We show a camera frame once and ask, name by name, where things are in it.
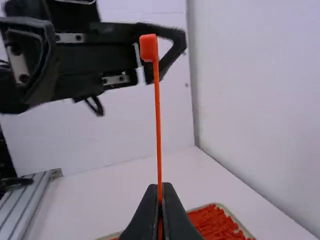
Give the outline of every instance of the screw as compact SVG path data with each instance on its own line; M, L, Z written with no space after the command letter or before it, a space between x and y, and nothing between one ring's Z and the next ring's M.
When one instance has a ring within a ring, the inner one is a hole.
M18 44L13 44L11 46L11 52L15 56L19 56L20 54L22 54L21 47Z
M81 41L82 37L81 37L81 35L75 35L75 39L76 39L77 41Z
M27 74L21 74L20 76L19 76L19 80L20 80L20 82L22 82L22 83L26 83L26 82L28 82L28 80L29 80L29 75L27 75Z

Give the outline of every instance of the white wall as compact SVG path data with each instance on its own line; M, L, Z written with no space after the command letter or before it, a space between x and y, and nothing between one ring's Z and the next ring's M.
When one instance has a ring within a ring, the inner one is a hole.
M105 22L143 21L187 29L184 0L161 4L157 0L100 0L98 6ZM171 45L160 39L159 55ZM96 117L84 103L71 100L1 116L17 173L62 168L67 175L155 155L154 86L146 86L142 69L138 73L137 86L101 95L105 117ZM189 85L189 57L182 55L160 84L164 152L194 145Z
M320 238L320 1L188 3L197 143Z

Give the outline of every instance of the black clamp jaw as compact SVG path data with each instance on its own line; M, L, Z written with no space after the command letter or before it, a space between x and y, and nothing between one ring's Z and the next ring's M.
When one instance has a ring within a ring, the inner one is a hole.
M131 222L118 240L158 240L159 219L162 220L163 240L204 240L191 223L172 184L162 184L161 205L157 189L156 184L149 185Z
M159 60L160 80L187 47L181 29L101 22L94 0L10 0L4 10L0 31L9 63L0 66L0 113L71 98L103 116L97 96L138 84L138 62L146 83L154 82L152 64L138 61L141 35L173 41Z

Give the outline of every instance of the orange plastic rod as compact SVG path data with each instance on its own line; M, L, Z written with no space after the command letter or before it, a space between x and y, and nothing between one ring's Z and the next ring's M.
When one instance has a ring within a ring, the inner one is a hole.
M158 41L155 34L140 36L140 56L145 62L153 63L154 103L156 125L156 158L158 173L158 201L162 203L162 153L161 153L161 117L160 117L160 86L159 86L159 59Z

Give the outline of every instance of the metal plate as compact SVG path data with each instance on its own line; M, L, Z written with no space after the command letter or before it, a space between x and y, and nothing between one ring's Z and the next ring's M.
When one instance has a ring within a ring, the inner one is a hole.
M81 44L85 42L85 37L83 33L56 33L55 42L58 44Z

